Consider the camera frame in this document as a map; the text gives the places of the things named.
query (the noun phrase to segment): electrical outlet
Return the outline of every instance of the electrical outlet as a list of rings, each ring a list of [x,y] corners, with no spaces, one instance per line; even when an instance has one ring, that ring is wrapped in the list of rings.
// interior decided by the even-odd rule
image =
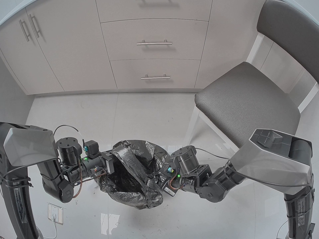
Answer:
[[[48,219],[63,225],[63,208],[57,205],[48,203]]]

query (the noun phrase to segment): cabinet handle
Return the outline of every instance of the cabinet handle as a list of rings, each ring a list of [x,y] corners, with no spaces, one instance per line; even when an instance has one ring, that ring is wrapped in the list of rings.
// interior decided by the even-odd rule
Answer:
[[[158,76],[158,77],[148,77],[147,74],[145,74],[145,77],[141,77],[141,80],[154,80],[154,79],[170,79],[170,76],[166,76],[166,74],[164,74],[164,76]]]
[[[33,18],[34,18],[35,16],[31,16],[31,14],[29,14],[28,17],[29,17],[29,21],[30,21],[30,24],[31,24],[31,26],[32,26],[32,30],[33,30],[35,36],[36,36],[37,38],[39,38],[39,37],[40,37],[40,36],[39,36],[40,30],[37,30],[37,29],[36,29],[35,24],[34,24],[34,22],[33,22]]]
[[[143,40],[142,42],[138,42],[136,45],[172,45],[172,42],[168,42],[166,39],[164,40],[164,42],[145,42],[145,40]]]
[[[19,20],[19,23],[20,23],[20,26],[21,26],[21,28],[22,28],[23,34],[24,34],[24,36],[26,37],[26,41],[29,42],[29,41],[30,41],[30,40],[29,40],[30,33],[27,35],[27,34],[26,34],[26,30],[24,29],[24,26],[23,26],[23,23],[25,24],[26,22]]]

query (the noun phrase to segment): white power cord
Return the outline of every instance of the white power cord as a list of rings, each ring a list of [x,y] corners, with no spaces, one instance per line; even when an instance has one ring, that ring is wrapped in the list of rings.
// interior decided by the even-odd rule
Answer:
[[[55,228],[55,237],[43,237],[43,238],[55,239],[58,236],[58,231],[56,230],[56,225],[55,225],[55,217],[53,215],[52,215],[52,221],[53,221],[53,225],[54,225],[54,228]]]

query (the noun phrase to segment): black trash bag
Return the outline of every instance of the black trash bag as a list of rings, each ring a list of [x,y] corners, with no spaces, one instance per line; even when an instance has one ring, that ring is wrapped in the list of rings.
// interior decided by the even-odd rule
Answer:
[[[161,186],[166,180],[160,170],[169,163],[166,150],[147,141],[125,140],[114,145],[111,153],[117,157],[114,173],[97,180],[101,191],[139,210],[160,205]]]

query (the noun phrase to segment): chair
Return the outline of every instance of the chair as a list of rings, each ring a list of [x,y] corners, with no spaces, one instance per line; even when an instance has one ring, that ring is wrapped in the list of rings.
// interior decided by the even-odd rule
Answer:
[[[189,145],[200,117],[236,152],[257,128],[271,128],[295,134],[300,113],[319,90],[316,83],[297,107],[268,77],[251,65],[267,36],[318,82],[319,26],[295,7],[278,0],[266,0],[257,23],[258,35],[246,62],[195,95],[195,107],[183,146]]]

